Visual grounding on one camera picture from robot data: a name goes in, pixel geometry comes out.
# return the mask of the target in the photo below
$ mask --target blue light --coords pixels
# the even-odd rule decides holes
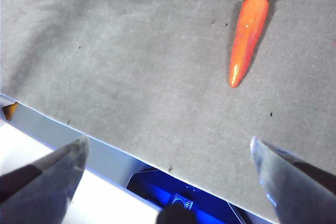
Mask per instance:
[[[208,215],[207,213],[198,210],[196,212],[196,219],[199,224],[225,224],[224,222],[216,219],[215,217],[212,217],[211,215]]]
[[[156,186],[151,186],[150,188],[151,192],[155,197],[159,200],[160,204],[162,206],[167,206],[169,203],[169,199],[171,197],[170,193],[167,193],[166,191],[156,187]]]

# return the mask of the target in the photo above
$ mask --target gray carpet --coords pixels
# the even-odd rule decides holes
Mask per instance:
[[[272,0],[232,89],[241,3],[2,0],[1,93],[277,222],[250,139],[336,174],[335,0]]]

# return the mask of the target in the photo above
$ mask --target toy carrot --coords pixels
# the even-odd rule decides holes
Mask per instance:
[[[244,0],[231,51],[229,84],[235,88],[243,78],[268,13],[269,0]]]

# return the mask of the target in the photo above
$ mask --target orange carrot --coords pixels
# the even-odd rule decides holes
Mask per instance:
[[[244,77],[268,13],[268,0],[244,0],[231,51],[229,84],[235,88]]]

